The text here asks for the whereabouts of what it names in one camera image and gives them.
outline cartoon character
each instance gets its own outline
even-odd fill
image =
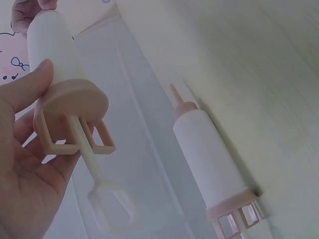
[[[0,85],[30,72],[27,41],[19,33],[0,33]]]

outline hand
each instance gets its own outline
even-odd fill
[[[49,87],[53,78],[50,60],[7,85],[0,86],[0,238],[39,239],[56,214],[79,158],[59,155],[42,164],[45,154],[33,133],[33,111],[14,121]]]
[[[41,10],[55,10],[57,0],[15,0],[12,6],[13,31],[26,35],[30,23]]]

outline white wall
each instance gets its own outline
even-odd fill
[[[172,131],[171,104],[123,20],[115,17],[103,22],[75,42],[89,77],[110,100],[104,121],[117,150],[97,156],[99,165],[127,188],[143,215],[136,229],[106,238],[215,238],[205,203]],[[82,159],[72,182],[46,239],[58,234],[69,239],[105,238],[87,199],[93,180]],[[107,195],[105,199],[116,222],[127,219],[112,199]]]

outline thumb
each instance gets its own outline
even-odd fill
[[[50,86],[53,64],[49,59],[40,63],[30,74],[0,87],[0,100],[9,104],[15,113],[35,102]]]

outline pink cartoon face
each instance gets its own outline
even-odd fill
[[[0,33],[0,85],[29,72],[26,39],[18,33]]]

